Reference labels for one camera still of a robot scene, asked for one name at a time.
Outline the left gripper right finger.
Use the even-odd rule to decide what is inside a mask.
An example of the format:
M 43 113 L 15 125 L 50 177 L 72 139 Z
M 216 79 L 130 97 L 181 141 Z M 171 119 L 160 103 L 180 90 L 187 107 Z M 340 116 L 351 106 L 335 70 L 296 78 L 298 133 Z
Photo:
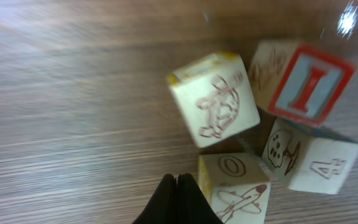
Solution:
M 176 194 L 179 224 L 223 224 L 191 174 L 178 176 Z

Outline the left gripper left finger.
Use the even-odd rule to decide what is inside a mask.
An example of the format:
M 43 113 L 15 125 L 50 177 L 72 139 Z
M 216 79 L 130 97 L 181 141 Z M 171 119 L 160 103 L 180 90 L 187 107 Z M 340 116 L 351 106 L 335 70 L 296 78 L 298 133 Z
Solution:
M 174 224 L 177 222 L 177 182 L 165 174 L 142 213 L 133 224 Z

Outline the white picture block yellow side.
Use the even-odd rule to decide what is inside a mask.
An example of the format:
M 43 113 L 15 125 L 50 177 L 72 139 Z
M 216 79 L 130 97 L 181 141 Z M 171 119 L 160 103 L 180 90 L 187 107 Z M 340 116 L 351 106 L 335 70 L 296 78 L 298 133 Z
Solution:
M 265 223 L 271 182 L 246 153 L 200 155 L 198 185 L 223 223 Z

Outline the white block blue edge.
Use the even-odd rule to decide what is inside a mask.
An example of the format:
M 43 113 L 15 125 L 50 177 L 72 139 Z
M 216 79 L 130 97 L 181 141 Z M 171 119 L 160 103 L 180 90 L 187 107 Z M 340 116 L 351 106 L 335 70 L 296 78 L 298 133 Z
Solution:
M 358 142 L 328 128 L 276 118 L 262 159 L 288 189 L 336 195 L 358 158 Z

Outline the red letter block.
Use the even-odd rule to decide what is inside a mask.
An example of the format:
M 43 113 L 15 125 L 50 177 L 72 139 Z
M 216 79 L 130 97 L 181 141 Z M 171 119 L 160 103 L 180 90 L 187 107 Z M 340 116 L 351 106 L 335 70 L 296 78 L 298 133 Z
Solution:
M 249 67 L 256 105 L 284 119 L 321 126 L 356 66 L 304 42 L 263 40 Z

